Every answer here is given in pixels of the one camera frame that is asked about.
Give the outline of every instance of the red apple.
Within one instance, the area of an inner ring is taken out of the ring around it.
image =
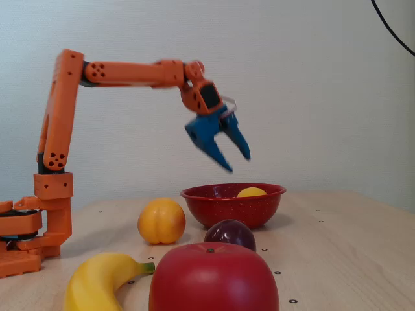
[[[148,310],[279,311],[278,290],[257,253],[235,244],[188,244],[157,265]]]
[[[257,250],[254,234],[251,229],[237,220],[223,220],[218,222],[207,231],[205,242],[238,244],[253,251]]]

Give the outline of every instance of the wooden table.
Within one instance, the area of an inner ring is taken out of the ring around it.
[[[177,200],[187,213],[179,244],[203,241],[202,226]],[[74,270],[102,251],[157,264],[174,246],[149,246],[138,234],[136,221],[148,201],[97,202],[76,212],[59,259],[46,260],[41,272],[0,279],[0,310],[61,310]],[[258,253],[281,272],[274,274],[281,311],[415,310],[413,214],[353,192],[288,192],[254,234]],[[147,311],[151,278],[119,290],[125,310]]]

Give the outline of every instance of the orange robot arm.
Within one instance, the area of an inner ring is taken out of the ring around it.
[[[65,172],[65,166],[79,85],[178,87],[184,105],[198,115],[185,128],[199,149],[231,171],[213,140],[222,131],[245,158],[250,158],[234,114],[227,112],[214,83],[206,80],[203,73],[204,66],[200,62],[89,63],[84,61],[82,53],[63,50],[56,59],[43,118],[37,153],[38,174],[34,174],[35,196],[22,198],[13,204],[13,209],[12,202],[0,202],[0,277],[39,270],[40,260],[59,255],[60,245],[71,236],[73,178],[72,173]],[[37,236],[42,227],[40,211],[47,213],[47,232]],[[6,247],[10,239],[12,248]],[[2,259],[4,252],[8,252],[8,256]]]

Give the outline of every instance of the dark purple plum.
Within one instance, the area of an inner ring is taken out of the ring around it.
[[[252,231],[237,220],[223,220],[212,226],[206,233],[205,242],[222,242],[257,250]]]

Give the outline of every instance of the bowl rim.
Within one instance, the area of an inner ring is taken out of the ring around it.
[[[214,186],[225,186],[225,185],[252,185],[251,187],[255,187],[253,185],[257,185],[258,187],[260,187],[261,185],[266,185],[266,186],[276,186],[279,188],[278,191],[276,192],[272,192],[272,193],[267,193],[264,194],[262,196],[243,196],[243,197],[232,197],[232,198],[207,198],[205,196],[190,196],[188,194],[186,194],[185,192],[193,190],[195,188],[200,188],[200,187],[214,187]],[[182,196],[183,198],[186,199],[197,199],[197,200],[202,200],[202,201],[232,201],[232,200],[252,200],[252,199],[265,199],[265,198],[270,198],[272,196],[279,196],[283,193],[286,193],[287,189],[281,185],[276,185],[273,183],[215,183],[215,184],[210,184],[210,185],[201,185],[201,186],[195,186],[195,187],[191,187],[191,188],[187,188],[184,189],[180,192],[180,196]]]

